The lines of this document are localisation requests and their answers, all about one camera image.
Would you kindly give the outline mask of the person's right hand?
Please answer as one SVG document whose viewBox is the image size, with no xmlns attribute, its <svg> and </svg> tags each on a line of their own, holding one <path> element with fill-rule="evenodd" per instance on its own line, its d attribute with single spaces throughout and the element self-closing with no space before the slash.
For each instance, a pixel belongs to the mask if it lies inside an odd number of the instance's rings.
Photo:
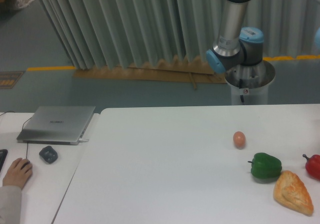
<svg viewBox="0 0 320 224">
<path fill-rule="evenodd" d="M 21 171 L 21 166 L 30 161 L 29 159 L 18 158 L 12 162 L 10 165 L 6 175 L 3 178 L 2 185 L 6 186 L 14 186 L 18 187 L 21 190 L 25 187 L 27 181 L 33 175 L 33 168 L 28 172 L 24 173 Z"/>
</svg>

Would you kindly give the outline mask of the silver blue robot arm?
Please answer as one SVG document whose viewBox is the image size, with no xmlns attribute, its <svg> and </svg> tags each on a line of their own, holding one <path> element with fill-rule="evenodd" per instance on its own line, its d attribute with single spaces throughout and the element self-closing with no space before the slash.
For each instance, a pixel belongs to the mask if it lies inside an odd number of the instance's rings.
<svg viewBox="0 0 320 224">
<path fill-rule="evenodd" d="M 263 0 L 252 18 L 261 24 L 244 26 L 251 0 L 223 0 L 218 35 L 206 51 L 206 60 L 216 73 L 237 65 L 255 66 L 263 55 L 297 56 L 320 44 L 320 0 Z"/>
</svg>

